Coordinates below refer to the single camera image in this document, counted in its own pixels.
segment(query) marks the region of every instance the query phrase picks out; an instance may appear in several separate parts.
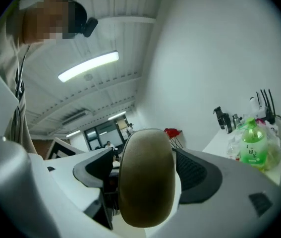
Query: ceiling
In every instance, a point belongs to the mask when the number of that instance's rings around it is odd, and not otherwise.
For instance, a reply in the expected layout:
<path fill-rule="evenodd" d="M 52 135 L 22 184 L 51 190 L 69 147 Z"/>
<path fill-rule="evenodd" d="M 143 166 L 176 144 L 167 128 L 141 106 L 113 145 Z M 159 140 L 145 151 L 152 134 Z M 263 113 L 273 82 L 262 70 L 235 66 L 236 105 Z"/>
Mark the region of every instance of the ceiling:
<path fill-rule="evenodd" d="M 28 7 L 40 0 L 21 0 Z M 146 47 L 161 0 L 76 0 L 99 24 L 91 37 L 77 35 L 32 45 L 24 65 L 26 118 L 32 138 L 62 136 L 99 125 L 133 107 Z M 117 50 L 119 60 L 65 83 L 58 75 L 71 67 Z M 25 49 L 20 52 L 23 58 Z M 86 116 L 63 126 L 70 117 Z"/>

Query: white table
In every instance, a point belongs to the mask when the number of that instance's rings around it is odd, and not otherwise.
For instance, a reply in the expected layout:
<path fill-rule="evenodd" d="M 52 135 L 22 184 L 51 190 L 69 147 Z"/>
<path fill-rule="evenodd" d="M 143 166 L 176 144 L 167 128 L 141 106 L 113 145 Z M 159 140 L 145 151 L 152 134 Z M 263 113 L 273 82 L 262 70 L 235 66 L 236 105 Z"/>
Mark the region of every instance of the white table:
<path fill-rule="evenodd" d="M 236 130 L 232 133 L 227 134 L 225 130 L 220 129 L 214 136 L 211 142 L 204 148 L 203 152 L 228 158 L 226 154 L 228 141 L 235 136 Z M 281 161 L 279 164 L 269 171 L 265 171 L 265 174 L 273 180 L 277 185 L 280 185 L 281 180 Z"/>

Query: air vent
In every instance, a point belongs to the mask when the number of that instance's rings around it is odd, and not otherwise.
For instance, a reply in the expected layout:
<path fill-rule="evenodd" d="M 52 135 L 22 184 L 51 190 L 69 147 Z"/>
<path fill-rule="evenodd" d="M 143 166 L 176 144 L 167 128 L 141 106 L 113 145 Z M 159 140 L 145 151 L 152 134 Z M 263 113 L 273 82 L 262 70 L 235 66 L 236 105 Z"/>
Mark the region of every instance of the air vent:
<path fill-rule="evenodd" d="M 62 126 L 66 126 L 69 123 L 72 123 L 72 122 L 74 122 L 74 121 L 76 121 L 76 120 L 78 120 L 78 119 L 80 119 L 84 116 L 87 116 L 88 114 L 89 114 L 89 111 L 87 111 L 87 110 L 85 110 L 83 112 L 80 112 L 80 113 L 70 117 L 69 119 L 65 120 L 64 122 L 62 122 Z"/>

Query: red object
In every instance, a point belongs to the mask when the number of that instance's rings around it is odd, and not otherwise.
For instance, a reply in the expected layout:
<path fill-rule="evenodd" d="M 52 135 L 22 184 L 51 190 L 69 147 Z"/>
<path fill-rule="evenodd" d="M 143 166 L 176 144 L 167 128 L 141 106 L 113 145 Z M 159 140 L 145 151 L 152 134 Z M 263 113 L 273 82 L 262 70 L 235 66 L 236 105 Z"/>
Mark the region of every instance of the red object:
<path fill-rule="evenodd" d="M 172 139 L 182 132 L 182 130 L 172 129 L 172 128 L 166 128 L 164 132 L 169 136 L 169 139 Z"/>

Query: fluorescent light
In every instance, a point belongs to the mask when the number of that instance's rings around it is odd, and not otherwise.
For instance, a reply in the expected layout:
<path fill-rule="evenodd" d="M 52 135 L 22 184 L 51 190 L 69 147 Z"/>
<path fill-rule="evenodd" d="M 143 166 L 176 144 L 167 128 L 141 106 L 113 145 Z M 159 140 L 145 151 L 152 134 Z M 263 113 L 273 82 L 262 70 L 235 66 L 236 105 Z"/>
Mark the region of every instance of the fluorescent light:
<path fill-rule="evenodd" d="M 81 74 L 87 70 L 93 69 L 95 67 L 101 66 L 103 64 L 112 62 L 112 61 L 117 61 L 119 59 L 119 55 L 117 51 L 113 51 L 110 52 L 108 54 L 105 55 L 101 55 L 99 57 L 96 58 L 92 58 L 90 60 L 87 60 L 83 63 L 80 63 L 77 66 L 74 66 L 71 69 L 68 69 L 67 71 L 65 71 L 64 73 L 60 74 L 58 76 L 59 80 L 61 80 L 62 82 L 66 82 L 69 79 L 77 76 L 78 74 Z"/>
<path fill-rule="evenodd" d="M 90 135 L 93 135 L 93 134 L 95 134 L 95 133 L 96 133 L 96 132 L 93 131 L 93 132 L 91 132 L 91 133 L 88 133 L 87 135 L 90 136 Z"/>
<path fill-rule="evenodd" d="M 116 115 L 116 116 L 110 117 L 109 120 L 112 120 L 112 119 L 114 119 L 114 118 L 116 118 L 116 117 L 119 117 L 119 116 L 121 116 L 121 115 L 123 115 L 123 114 L 125 114 L 125 113 L 126 113 L 126 111 L 124 111 L 124 112 L 122 112 L 122 113 L 120 113 L 120 114 L 118 114 L 118 115 Z"/>
<path fill-rule="evenodd" d="M 75 134 L 77 134 L 77 133 L 79 133 L 79 132 L 81 132 L 81 131 L 80 131 L 80 130 L 77 130 L 76 132 L 73 132 L 73 133 L 71 133 L 71 134 L 69 134 L 69 135 L 66 135 L 66 137 L 73 136 L 73 135 L 75 135 Z"/>

